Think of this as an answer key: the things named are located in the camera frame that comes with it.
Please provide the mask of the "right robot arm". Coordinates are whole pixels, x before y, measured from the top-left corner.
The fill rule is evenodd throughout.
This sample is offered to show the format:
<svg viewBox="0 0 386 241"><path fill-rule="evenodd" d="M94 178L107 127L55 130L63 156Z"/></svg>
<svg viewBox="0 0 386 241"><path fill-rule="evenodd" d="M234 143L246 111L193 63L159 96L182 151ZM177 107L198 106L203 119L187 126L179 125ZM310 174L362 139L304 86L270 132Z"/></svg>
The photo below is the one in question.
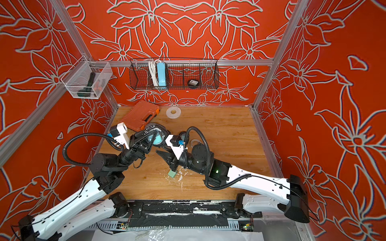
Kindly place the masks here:
<svg viewBox="0 0 386 241"><path fill-rule="evenodd" d="M160 148L157 154L171 171L183 167L203 175L204 185L210 190L243 189L268 197L270 206L290 220L305 224L318 220L309 207L308 192L300 177L264 176L218 160L205 136L196 127L189 127L178 135L159 131L150 141Z"/></svg>

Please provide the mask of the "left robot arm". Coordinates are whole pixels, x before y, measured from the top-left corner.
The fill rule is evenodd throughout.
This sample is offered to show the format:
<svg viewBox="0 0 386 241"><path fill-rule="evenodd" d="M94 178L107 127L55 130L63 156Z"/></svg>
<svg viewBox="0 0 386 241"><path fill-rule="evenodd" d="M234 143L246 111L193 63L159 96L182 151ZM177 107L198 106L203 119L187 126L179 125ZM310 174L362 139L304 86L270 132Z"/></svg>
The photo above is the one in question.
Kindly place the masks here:
<svg viewBox="0 0 386 241"><path fill-rule="evenodd" d="M124 180L123 172L137 160L145 160L154 146L156 134L141 131L127 137L116 147L115 154L96 154L90 163L72 160L67 153L69 146L77 139L96 136L106 139L111 145L117 143L115 136L98 133L80 134L70 139L62 149L62 155L69 164L88 167L93 178L79 190L48 211L36 216L27 215L11 229L19 241L65 241L82 229L105 218L119 214L125 216L129 206L124 196L112 193Z"/></svg>

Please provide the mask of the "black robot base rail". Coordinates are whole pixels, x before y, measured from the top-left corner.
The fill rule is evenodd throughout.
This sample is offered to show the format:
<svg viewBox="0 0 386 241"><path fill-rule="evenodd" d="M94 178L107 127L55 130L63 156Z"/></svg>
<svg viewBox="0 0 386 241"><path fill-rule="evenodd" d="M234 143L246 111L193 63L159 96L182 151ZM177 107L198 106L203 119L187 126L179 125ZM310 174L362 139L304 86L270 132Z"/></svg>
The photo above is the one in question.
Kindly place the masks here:
<svg viewBox="0 0 386 241"><path fill-rule="evenodd" d="M262 218L262 212L249 214L223 200L136 200L128 213L100 223L109 231L142 231L157 228L241 231Z"/></svg>

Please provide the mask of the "small teal charger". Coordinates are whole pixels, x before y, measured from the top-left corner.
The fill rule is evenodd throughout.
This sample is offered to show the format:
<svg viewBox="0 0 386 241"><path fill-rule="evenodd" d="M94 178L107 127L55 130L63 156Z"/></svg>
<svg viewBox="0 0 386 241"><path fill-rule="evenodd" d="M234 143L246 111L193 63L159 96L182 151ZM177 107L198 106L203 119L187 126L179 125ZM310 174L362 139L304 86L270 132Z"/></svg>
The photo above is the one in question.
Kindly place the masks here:
<svg viewBox="0 0 386 241"><path fill-rule="evenodd" d="M161 146L164 142L164 134L162 133L157 133L153 139L153 145L154 146Z"/></svg>

